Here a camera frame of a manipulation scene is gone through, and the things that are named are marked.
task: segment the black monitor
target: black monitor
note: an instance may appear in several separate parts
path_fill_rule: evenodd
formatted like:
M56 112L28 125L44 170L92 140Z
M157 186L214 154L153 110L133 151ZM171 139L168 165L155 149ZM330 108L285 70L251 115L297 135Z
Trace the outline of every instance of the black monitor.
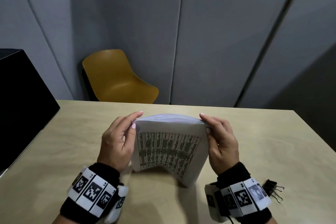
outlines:
M23 50L0 49L0 174L60 109Z

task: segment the printed page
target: printed page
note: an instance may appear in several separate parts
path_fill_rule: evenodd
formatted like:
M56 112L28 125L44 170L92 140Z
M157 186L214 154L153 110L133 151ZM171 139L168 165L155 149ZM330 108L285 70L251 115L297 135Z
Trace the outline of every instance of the printed page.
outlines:
M154 116L136 120L133 170L162 166L182 184L191 186L208 157L206 125L184 115Z

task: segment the black wristband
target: black wristband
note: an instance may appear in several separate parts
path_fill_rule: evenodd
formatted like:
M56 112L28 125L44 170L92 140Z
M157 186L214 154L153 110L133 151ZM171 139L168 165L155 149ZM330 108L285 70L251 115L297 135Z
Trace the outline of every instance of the black wristband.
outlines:
M227 188L235 183L250 179L251 175L247 171L243 163L238 162L233 167L221 173L217 177L217 187L219 189ZM243 217L236 218L241 224L265 224L272 218L272 214L268 208L255 213L250 213Z
M250 173L247 171L243 163L238 162L233 167L229 168L225 172L221 173L217 177L217 187L219 189L227 188L237 182L250 179Z
M116 169L103 163L94 163L89 167L89 169L117 189L120 173ZM118 195L118 190L116 190L115 194L112 196L102 215L104 215L104 213L106 213L107 211L111 210L113 205L119 199L120 197ZM83 209L71 198L67 198L65 200L61 207L60 214L65 218L79 224L94 224L99 221L98 217Z

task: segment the yellow chair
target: yellow chair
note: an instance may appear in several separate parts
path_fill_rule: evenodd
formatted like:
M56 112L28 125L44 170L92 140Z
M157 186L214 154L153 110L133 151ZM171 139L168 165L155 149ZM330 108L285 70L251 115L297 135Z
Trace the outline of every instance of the yellow chair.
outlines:
M152 104L159 94L133 73L122 50L95 52L82 64L99 101Z

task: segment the table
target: table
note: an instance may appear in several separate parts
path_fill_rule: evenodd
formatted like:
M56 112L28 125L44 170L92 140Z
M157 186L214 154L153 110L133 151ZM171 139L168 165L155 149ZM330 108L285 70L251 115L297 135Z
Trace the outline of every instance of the table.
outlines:
M240 159L260 183L277 181L286 189L283 204L270 210L279 223L334 223L336 153L290 110L58 101L57 115L0 179L0 223L51 223L66 189L83 165L95 162L101 134L117 116L200 112L230 121ZM216 180L207 161L195 187L180 187L161 169L122 174L128 184L118 224L214 223L204 185Z

